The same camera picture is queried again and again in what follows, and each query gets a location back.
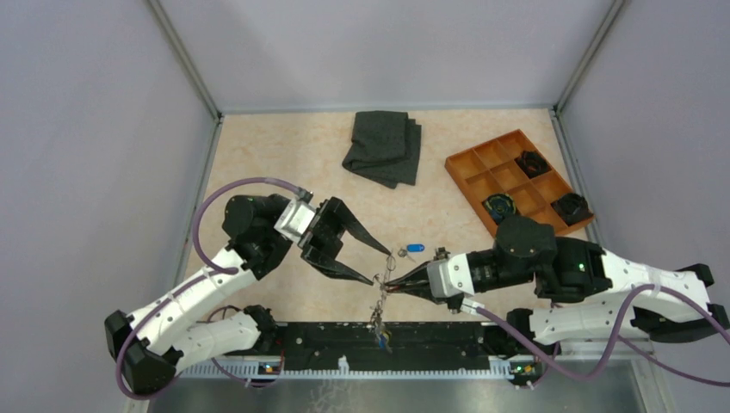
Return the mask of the small blue tag with ring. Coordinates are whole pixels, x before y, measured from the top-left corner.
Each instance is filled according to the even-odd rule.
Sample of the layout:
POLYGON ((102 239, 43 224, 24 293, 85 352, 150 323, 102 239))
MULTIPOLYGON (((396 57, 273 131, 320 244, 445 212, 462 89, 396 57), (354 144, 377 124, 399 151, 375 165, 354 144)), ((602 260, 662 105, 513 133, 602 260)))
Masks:
POLYGON ((415 262, 416 259, 414 258, 414 255, 422 253, 424 252, 424 250, 425 247, 421 243, 408 243, 399 247, 397 251, 397 256, 400 258, 405 258, 411 262, 415 262))

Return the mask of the metal key holder plate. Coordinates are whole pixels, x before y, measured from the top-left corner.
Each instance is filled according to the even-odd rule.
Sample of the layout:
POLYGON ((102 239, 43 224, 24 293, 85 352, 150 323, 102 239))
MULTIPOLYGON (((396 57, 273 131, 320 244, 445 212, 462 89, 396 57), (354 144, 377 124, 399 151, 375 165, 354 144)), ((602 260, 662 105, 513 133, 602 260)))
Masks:
POLYGON ((390 281, 391 275, 396 269, 396 265, 397 263, 395 257, 393 255, 389 255, 386 258, 385 269, 381 273, 376 274, 373 278, 373 281, 379 290, 379 298, 377 299, 373 307, 373 312, 371 314, 371 321, 374 324, 380 323, 382 320, 384 304, 386 303, 388 297, 386 284, 390 281))

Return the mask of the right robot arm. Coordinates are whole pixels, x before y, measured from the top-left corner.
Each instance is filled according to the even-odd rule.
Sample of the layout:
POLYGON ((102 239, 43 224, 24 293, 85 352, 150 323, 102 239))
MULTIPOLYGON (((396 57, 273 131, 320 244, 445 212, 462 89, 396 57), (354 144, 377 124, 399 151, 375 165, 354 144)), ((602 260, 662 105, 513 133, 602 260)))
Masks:
POLYGON ((451 311, 486 316, 487 307, 474 300, 476 294, 531 284, 550 306, 518 308, 499 322, 507 348, 528 354, 565 340, 687 343, 726 333, 727 312, 708 296, 713 282, 704 264, 673 271, 654 268, 515 216, 498 226, 489 250, 458 255, 438 250, 434 259, 386 288, 445 304, 451 311))

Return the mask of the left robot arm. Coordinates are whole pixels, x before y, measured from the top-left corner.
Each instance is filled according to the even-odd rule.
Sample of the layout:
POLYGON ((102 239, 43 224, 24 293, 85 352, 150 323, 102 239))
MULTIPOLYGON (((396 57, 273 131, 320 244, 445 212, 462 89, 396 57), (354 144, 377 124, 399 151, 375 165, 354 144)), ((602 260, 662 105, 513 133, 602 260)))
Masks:
POLYGON ((277 325, 270 310, 248 305, 212 323, 201 317, 234 293, 273 272, 292 247, 301 259, 334 280, 373 282, 337 261, 342 236, 388 255, 336 197, 313 207, 307 199, 280 194, 233 196, 222 224, 228 243, 188 280, 131 313, 114 311, 104 321, 108 351, 121 389, 150 398, 188 367, 216 356, 250 350, 266 355, 275 347, 277 325))

